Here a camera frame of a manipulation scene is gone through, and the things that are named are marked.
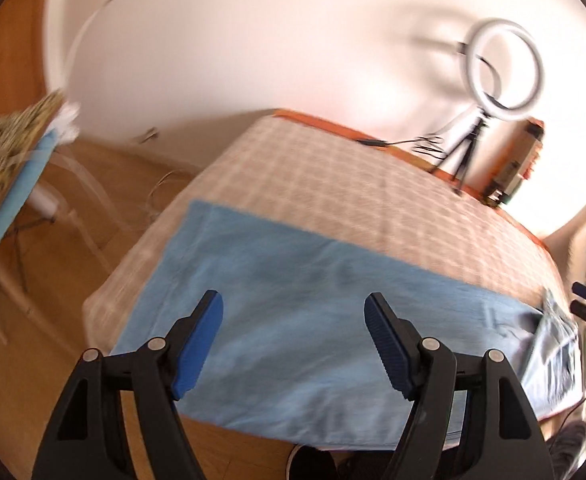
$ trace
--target white ring light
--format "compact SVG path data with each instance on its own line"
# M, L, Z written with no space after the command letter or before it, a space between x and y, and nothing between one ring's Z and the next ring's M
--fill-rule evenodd
M481 61L478 56L482 55L484 47L486 47L487 43L494 36L504 32L511 32L524 41L533 55L536 68L533 89L526 99L513 108L505 107L492 96L488 95L482 88L482 82L480 80ZM544 67L535 42L527 31L517 23L510 22L509 20L491 19L479 22L468 34L464 54L466 54L464 56L466 85L471 95L484 110L484 113L503 121L519 121L528 117L531 108L537 103L544 87Z

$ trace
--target orange trim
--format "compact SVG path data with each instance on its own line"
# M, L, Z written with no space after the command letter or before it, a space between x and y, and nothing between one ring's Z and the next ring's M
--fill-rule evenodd
M283 119L288 119L290 121L295 121L296 123L305 124L306 126L312 126L313 128L317 128L319 130L323 130L333 135L337 135L340 137L345 137L347 139L356 140L356 139L374 139L375 137L371 137L365 133L359 132L357 130L353 130L351 128L347 128L346 126L341 126L340 124L331 123L325 119L321 119L319 117L313 117L310 115L306 115L300 112L295 112L292 110L285 110L279 109L273 113L273 117L280 117ZM430 168L433 167L431 163L424 160L423 158L413 155L412 153L405 152L403 149L398 148L397 146L388 146L387 148L376 148L376 150L383 150L390 155L393 155L404 162L408 162L410 165L415 166L416 168L420 168L421 170L428 171ZM433 176L436 176L440 180L444 180L446 182L451 182L453 176L445 171L437 170L433 173ZM472 196L474 199L479 200L481 198L481 194L476 189L473 189L470 186L463 186L462 190ZM509 215L506 211L501 208L493 209L497 213L497 215L501 216L505 219L509 224L513 227L518 229L521 233L526 235L529 240L531 240L534 244L548 250L544 243L537 238L531 231L526 229L521 223L516 221L511 215Z

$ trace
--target blue rubber fingertip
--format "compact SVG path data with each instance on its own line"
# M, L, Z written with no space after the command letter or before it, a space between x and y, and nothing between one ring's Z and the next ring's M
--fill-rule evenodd
M391 381L391 386L402 392L404 397L411 397L415 384L410 380L409 357L395 335L388 318L371 296L364 302L364 321Z
M208 304L178 358L177 374L171 385L175 399L192 390L204 366L213 341L222 324L224 301L216 294Z

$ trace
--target black cable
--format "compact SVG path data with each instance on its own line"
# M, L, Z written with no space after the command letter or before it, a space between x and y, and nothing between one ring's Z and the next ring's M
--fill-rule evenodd
M572 410L570 410L570 412L569 412L569 413L568 413L568 414L567 414L567 415L564 417L564 421L562 422L562 425L560 426L560 429L559 429L559 430L557 430L557 431L555 432L555 435L554 435L554 436L557 436L557 435L560 433L560 431L562 430L562 428L563 428L563 427L564 427L564 425L566 424L566 421L567 421L567 420L569 420L569 417L570 417L570 416L571 416L571 415L574 413L574 411L575 411L576 409L578 409L578 408L579 408L579 407L580 407L582 404L584 404L584 402L586 402L586 397L584 397L582 400L580 400L580 402L578 402L578 403L577 403L577 404L576 404L576 405L573 407L573 409L572 409ZM556 443L556 442L557 442L557 439L555 438L555 439L554 439L554 440L551 442L551 445L550 445L550 447L548 448L548 452L551 452L551 449L553 449L553 446L555 445L555 443Z
M460 53L464 53L465 44L460 45ZM490 74L492 75L493 79L493 92L492 96L497 99L502 94L502 78L500 74L497 72L497 69L483 56L477 56L477 58L484 63L488 69L490 70ZM447 124L444 128L433 132L431 134L426 134L424 136L415 137L413 139L408 140L398 140L397 142L387 142L386 140L380 139L356 139L357 142L360 144L364 144L365 146L375 146L376 148L386 148L388 146L395 146L397 144L405 144L407 142L412 142L414 146L412 147L411 151L413 153L417 153L419 155L426 155L431 156L436 160L444 160L446 158L446 152L442 149L442 145L444 145L444 137L441 135L445 129L450 129L453 124L456 122L456 119L452 121L452 123Z

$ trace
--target patterned fabric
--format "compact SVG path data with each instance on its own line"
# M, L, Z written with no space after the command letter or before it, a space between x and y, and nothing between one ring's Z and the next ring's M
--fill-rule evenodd
M0 116L0 205L26 162L26 154L44 135L63 101L62 94L54 92L23 112ZM13 157L21 158L8 164Z
M567 308L548 253L495 211L396 158L263 118L176 197L84 303L89 343L110 352L188 204L205 200L353 243L540 308Z

